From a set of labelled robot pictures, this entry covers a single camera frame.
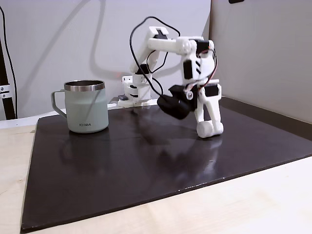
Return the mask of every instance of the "white wall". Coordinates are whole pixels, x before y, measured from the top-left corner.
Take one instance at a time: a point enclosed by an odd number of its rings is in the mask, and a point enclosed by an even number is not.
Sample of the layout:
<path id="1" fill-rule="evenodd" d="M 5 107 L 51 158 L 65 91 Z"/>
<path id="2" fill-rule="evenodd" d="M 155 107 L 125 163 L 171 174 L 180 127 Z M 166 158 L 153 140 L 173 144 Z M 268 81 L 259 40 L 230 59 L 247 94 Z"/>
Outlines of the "white wall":
<path id="1" fill-rule="evenodd" d="M 224 95 L 312 123 L 312 1 L 213 0 Z"/>
<path id="2" fill-rule="evenodd" d="M 123 94 L 121 77 L 129 74 L 129 36 L 135 25 L 154 15 L 183 36 L 206 35 L 210 12 L 210 0 L 0 0 L 0 5 L 17 79 L 19 117 L 51 111 L 50 93 L 69 80 L 102 79 L 109 100 Z M 151 20 L 139 29 L 134 49 L 149 25 L 160 23 Z M 164 69 L 155 73 L 164 90 L 181 83 L 179 62 L 179 56 L 170 54 Z M 64 108 L 62 98 L 57 103 Z M 5 119 L 2 103 L 0 119 Z"/>

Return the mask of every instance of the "black wire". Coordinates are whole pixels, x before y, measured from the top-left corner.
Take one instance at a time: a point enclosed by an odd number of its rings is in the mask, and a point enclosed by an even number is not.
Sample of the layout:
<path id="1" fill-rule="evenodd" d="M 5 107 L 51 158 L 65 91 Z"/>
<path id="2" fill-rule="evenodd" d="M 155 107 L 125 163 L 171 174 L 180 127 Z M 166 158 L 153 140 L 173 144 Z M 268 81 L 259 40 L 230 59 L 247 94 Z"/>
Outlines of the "black wire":
<path id="1" fill-rule="evenodd" d="M 151 71 L 151 70 L 150 70 L 150 67 L 149 67 L 149 65 L 148 65 L 148 58 L 149 58 L 150 55 L 151 55 L 152 53 L 154 53 L 155 51 L 156 51 L 156 50 L 153 50 L 153 51 L 148 55 L 148 57 L 147 57 L 147 59 L 146 59 L 147 69 L 148 69 L 148 71 L 149 71 L 150 73 L 152 73 L 152 74 L 153 74 L 154 72 L 158 71 L 160 68 L 162 68 L 162 67 L 165 65 L 166 59 L 167 59 L 167 56 L 168 56 L 168 52 L 167 52 L 166 55 L 165 55 L 164 62 L 162 63 L 162 65 L 161 65 L 160 67 L 156 68 L 155 70 Z"/>
<path id="2" fill-rule="evenodd" d="M 148 57 L 147 57 L 147 59 L 146 59 L 146 65 L 147 65 L 147 70 L 149 71 L 149 73 L 153 73 L 151 70 L 150 70 L 150 67 L 149 67 L 149 65 L 148 65 L 148 58 L 150 57 L 150 55 L 152 54 L 152 53 L 154 53 L 156 50 L 153 50 L 149 55 L 148 55 Z"/>
<path id="3" fill-rule="evenodd" d="M 165 59 L 164 59 L 163 64 L 162 64 L 160 67 L 158 67 L 157 69 L 153 70 L 153 72 L 152 72 L 152 73 L 154 73 L 154 72 L 158 71 L 160 68 L 162 68 L 162 67 L 165 65 L 165 63 L 166 63 L 166 59 L 167 59 L 167 55 L 168 55 L 168 52 L 167 52 L 167 53 L 166 53 L 166 55 L 165 55 Z"/>
<path id="4" fill-rule="evenodd" d="M 6 53 L 8 54 L 8 58 L 9 58 L 9 61 L 10 61 L 10 66 L 11 66 L 11 71 L 12 71 L 13 81 L 14 81 L 14 88 L 15 88 L 15 117 L 18 118 L 18 91 L 17 91 L 17 87 L 16 87 L 16 80 L 15 80 L 15 74 L 14 74 L 14 70 L 13 70 L 13 65 L 12 65 L 10 54 L 9 54 L 8 45 L 7 45 L 7 42 L 6 42 L 5 17 L 4 17 L 4 11 L 3 11 L 1 6 L 0 6 L 0 10 L 2 12 L 2 17 L 3 17 L 4 44 L 5 44 Z"/>
<path id="5" fill-rule="evenodd" d="M 145 75 L 144 71 L 142 70 L 140 64 L 138 63 L 138 60 L 137 60 L 137 58 L 136 58 L 136 55 L 135 55 L 135 53 L 134 53 L 134 51 L 133 51 L 133 47 L 132 47 L 132 37 L 133 37 L 133 34 L 134 34 L 135 30 L 136 30 L 137 28 L 139 28 L 139 27 L 140 27 L 146 20 L 148 20 L 148 19 L 155 19 L 155 20 L 159 21 L 160 23 L 164 24 L 165 26 L 167 26 L 167 27 L 169 27 L 169 28 L 175 30 L 175 31 L 179 34 L 179 36 L 181 36 L 181 34 L 180 34 L 180 32 L 179 32 L 177 29 L 175 29 L 175 28 L 173 28 L 172 26 L 170 26 L 170 25 L 164 23 L 163 21 L 161 21 L 161 20 L 158 19 L 157 17 L 155 17 L 155 16 L 148 16 L 148 17 L 146 17 L 140 24 L 138 24 L 138 25 L 132 30 L 131 35 L 130 35 L 130 39 L 129 39 L 130 50 L 131 50 L 132 56 L 133 56 L 133 58 L 134 58 L 134 60 L 135 60 L 135 62 L 136 62 L 136 65 L 137 65 L 139 71 L 143 74 L 144 78 L 146 78 L 146 80 L 148 81 L 148 83 L 149 83 L 149 85 L 151 86 L 152 90 L 153 90 L 155 93 L 157 93 L 159 96 L 161 96 L 161 94 L 153 87 L 151 81 L 147 78 L 147 76 Z"/>
<path id="6" fill-rule="evenodd" d="M 211 75 L 208 77 L 207 82 L 206 82 L 204 85 L 201 85 L 201 86 L 200 86 L 201 88 L 202 88 L 202 87 L 205 87 L 205 86 L 209 83 L 210 79 L 212 78 L 212 74 L 215 72 L 215 70 L 216 70 L 216 68 L 217 68 L 217 66 L 218 66 L 218 58 L 217 58 L 217 56 L 216 56 L 215 50 L 212 50 L 212 49 L 210 49 L 210 50 L 214 53 L 214 57 L 215 57 L 215 66 L 214 66 L 213 72 L 212 72 Z"/>
<path id="7" fill-rule="evenodd" d="M 162 89 L 162 86 L 161 86 L 160 82 L 158 80 L 156 80 L 154 77 L 152 79 L 160 86 L 161 95 L 163 95 L 164 94 L 164 90 Z"/>

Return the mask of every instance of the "screw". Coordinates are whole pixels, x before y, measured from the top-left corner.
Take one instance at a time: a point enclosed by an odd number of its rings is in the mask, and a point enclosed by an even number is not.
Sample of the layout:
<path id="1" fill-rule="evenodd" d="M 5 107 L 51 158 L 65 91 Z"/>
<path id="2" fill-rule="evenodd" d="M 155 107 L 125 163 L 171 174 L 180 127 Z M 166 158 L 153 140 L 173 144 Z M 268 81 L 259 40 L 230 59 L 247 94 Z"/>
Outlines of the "screw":
<path id="1" fill-rule="evenodd" d="M 186 98 L 187 100 L 192 100 L 193 99 L 193 92 L 192 91 L 188 91 L 186 94 Z"/>

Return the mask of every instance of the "stainless steel rim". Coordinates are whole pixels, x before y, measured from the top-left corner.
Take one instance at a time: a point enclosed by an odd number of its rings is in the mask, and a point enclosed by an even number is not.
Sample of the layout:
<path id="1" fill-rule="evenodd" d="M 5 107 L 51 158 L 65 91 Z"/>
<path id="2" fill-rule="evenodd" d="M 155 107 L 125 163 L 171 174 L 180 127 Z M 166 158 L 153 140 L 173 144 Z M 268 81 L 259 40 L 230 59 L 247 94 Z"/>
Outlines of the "stainless steel rim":
<path id="1" fill-rule="evenodd" d="M 104 88 L 105 82 L 95 79 L 74 80 L 64 83 L 64 89 L 72 92 L 96 91 Z"/>

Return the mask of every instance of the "mug handle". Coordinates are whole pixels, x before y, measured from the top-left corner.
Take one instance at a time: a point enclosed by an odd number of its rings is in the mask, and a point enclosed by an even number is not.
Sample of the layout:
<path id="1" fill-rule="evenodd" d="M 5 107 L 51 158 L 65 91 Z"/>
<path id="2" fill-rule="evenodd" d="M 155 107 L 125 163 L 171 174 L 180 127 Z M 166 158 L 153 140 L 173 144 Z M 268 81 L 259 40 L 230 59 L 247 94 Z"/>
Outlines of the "mug handle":
<path id="1" fill-rule="evenodd" d="M 55 93 L 61 93 L 61 92 L 65 92 L 64 89 L 61 89 L 60 91 L 55 91 L 53 93 L 51 93 L 51 102 L 52 102 L 52 108 L 53 110 L 55 110 L 57 113 L 59 113 L 61 116 L 63 116 L 64 118 L 67 118 L 67 115 L 61 111 L 57 105 L 55 104 Z"/>

